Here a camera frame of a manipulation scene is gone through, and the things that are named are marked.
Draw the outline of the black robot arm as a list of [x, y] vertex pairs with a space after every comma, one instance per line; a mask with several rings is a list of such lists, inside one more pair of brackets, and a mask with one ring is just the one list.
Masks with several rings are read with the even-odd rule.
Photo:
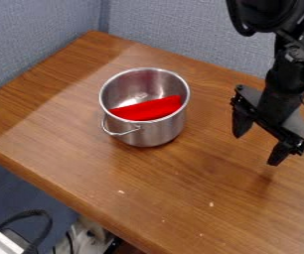
[[244, 84], [234, 88], [232, 132], [241, 137], [261, 126], [277, 144], [268, 164], [277, 166], [291, 155], [304, 153], [304, 0], [226, 0], [233, 26], [246, 37], [276, 35], [274, 63], [257, 90]]

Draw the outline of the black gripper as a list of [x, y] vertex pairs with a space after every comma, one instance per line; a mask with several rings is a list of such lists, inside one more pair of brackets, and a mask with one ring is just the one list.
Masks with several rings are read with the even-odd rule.
[[304, 68], [273, 67], [264, 90], [238, 84], [232, 105], [232, 133], [240, 138], [257, 124], [277, 139], [268, 164], [279, 166], [289, 155], [304, 154]]

